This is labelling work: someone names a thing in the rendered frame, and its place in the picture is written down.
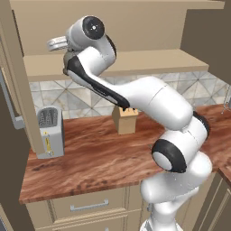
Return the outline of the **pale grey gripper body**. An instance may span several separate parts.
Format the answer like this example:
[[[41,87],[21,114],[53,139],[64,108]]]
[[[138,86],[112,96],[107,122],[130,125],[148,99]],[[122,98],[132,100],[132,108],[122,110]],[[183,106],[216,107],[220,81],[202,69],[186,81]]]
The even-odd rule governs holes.
[[[49,51],[63,50],[68,47],[68,42],[65,36],[56,37],[47,41]]]

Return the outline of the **beige upper cabinet door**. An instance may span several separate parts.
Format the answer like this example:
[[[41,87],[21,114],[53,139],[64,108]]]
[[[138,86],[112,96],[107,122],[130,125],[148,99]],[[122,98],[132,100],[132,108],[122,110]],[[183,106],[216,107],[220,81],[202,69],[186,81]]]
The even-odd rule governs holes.
[[[10,0],[23,51],[44,55],[49,39],[65,34],[78,19],[98,17],[118,51],[180,47],[188,10],[218,10],[222,0]]]

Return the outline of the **brown tall cabinet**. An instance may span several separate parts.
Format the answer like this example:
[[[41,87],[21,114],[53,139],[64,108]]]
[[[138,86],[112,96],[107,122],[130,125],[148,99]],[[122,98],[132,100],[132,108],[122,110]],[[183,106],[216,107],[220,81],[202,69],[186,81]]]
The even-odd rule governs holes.
[[[180,48],[231,85],[231,0],[222,1],[223,9],[187,11]]]

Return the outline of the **beige base cabinet door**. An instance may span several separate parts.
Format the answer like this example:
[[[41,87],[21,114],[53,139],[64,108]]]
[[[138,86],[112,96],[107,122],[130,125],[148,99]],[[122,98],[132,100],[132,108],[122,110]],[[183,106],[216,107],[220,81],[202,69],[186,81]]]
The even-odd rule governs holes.
[[[215,174],[193,231],[231,231],[231,183],[221,172]]]

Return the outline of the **beige tall side panel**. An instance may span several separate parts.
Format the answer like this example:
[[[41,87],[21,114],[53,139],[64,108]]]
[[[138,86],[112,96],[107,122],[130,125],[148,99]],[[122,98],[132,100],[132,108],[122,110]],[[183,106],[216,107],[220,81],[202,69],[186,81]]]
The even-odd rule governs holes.
[[[0,0],[0,70],[14,102],[19,120],[25,127],[32,150],[44,153],[40,128],[23,62],[23,55],[9,0]]]

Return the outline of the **silver toaster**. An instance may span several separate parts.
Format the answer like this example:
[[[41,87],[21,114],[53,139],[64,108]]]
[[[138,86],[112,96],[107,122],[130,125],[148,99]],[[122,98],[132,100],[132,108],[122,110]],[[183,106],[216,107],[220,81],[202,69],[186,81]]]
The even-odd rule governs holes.
[[[37,111],[44,153],[38,159],[50,159],[64,155],[65,134],[62,110],[58,106],[44,106]]]

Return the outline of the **tan wooden knife block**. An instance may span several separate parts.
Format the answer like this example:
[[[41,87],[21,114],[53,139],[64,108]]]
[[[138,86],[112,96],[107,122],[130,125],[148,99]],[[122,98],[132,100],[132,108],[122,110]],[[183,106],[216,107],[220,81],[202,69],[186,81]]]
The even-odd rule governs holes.
[[[138,111],[136,109],[115,106],[112,112],[112,118],[115,123],[115,129],[119,134],[134,134]]]

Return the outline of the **dark grey fridge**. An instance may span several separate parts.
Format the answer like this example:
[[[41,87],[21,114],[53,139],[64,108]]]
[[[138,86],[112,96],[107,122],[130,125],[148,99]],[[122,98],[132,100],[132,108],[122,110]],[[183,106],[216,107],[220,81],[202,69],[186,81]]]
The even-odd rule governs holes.
[[[0,204],[14,231],[34,231],[26,206],[19,203],[29,149],[25,131],[14,128],[0,87]]]

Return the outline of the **beige drawer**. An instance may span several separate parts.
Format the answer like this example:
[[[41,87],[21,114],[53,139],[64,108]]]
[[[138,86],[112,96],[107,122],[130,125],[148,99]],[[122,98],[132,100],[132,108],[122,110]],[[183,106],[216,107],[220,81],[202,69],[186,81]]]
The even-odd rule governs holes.
[[[102,218],[76,225],[54,228],[52,231],[139,231],[140,212]]]
[[[74,205],[76,208],[83,207],[103,203],[104,199],[109,200],[108,206],[70,212],[70,205]],[[61,199],[52,199],[50,205],[53,222],[59,224],[82,219],[84,217],[97,217],[99,215],[125,212],[127,210],[127,202],[127,189],[119,188],[69,196]]]

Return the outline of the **silver tap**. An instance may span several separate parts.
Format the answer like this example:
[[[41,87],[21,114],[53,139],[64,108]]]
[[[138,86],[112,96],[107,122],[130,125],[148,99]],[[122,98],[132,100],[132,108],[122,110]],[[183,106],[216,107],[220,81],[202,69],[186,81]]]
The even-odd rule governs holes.
[[[231,85],[228,87],[226,93],[222,113],[224,113],[226,110],[231,112]]]

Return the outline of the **beige lower drawer front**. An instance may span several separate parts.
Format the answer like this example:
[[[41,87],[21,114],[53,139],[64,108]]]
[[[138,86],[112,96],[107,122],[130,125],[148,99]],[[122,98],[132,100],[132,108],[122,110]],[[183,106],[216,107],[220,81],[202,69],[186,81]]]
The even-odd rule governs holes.
[[[140,212],[102,218],[76,225],[54,228],[52,231],[139,231]]]

